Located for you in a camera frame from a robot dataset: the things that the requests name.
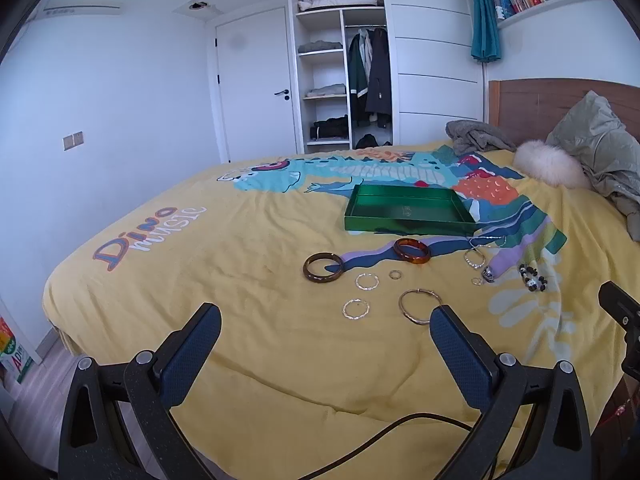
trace white door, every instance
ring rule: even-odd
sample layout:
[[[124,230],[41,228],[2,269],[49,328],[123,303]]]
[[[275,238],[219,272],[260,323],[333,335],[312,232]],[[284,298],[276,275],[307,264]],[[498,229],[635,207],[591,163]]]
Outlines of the white door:
[[[229,159],[295,154],[284,9],[220,25],[217,32]]]

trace wooden floor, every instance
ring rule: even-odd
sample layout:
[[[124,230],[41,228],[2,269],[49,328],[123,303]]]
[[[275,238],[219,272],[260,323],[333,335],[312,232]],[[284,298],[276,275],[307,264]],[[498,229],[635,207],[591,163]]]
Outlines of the wooden floor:
[[[8,421],[13,434],[34,462],[53,471],[58,470],[60,427],[66,396],[81,358],[82,356],[73,357],[65,349],[62,341],[58,340],[41,365],[32,365],[22,384],[11,378],[4,380],[5,389],[16,401]],[[131,406],[121,403],[120,407],[146,471],[164,480],[160,466],[146,444]],[[218,480],[233,480],[212,461],[202,455],[200,457]]]

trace wall switch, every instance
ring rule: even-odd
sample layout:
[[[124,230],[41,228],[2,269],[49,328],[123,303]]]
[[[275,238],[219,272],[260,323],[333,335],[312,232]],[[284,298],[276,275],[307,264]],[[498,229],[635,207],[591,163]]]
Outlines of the wall switch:
[[[78,132],[76,134],[68,135],[63,137],[62,143],[66,150],[70,150],[80,144],[84,144],[84,134],[82,132]]]

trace open closet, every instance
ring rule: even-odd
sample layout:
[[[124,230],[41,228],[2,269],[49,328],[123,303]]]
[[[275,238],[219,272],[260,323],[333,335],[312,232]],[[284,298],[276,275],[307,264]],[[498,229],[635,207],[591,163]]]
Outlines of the open closet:
[[[289,0],[289,5],[294,115],[304,152],[392,144],[384,0]]]

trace white fluffy pillow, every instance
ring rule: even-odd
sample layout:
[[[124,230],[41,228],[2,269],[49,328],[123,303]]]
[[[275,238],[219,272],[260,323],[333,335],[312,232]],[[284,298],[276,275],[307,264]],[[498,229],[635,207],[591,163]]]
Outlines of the white fluffy pillow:
[[[513,158],[513,167],[553,187],[591,189],[591,183],[576,158],[541,140],[528,140],[521,144]]]

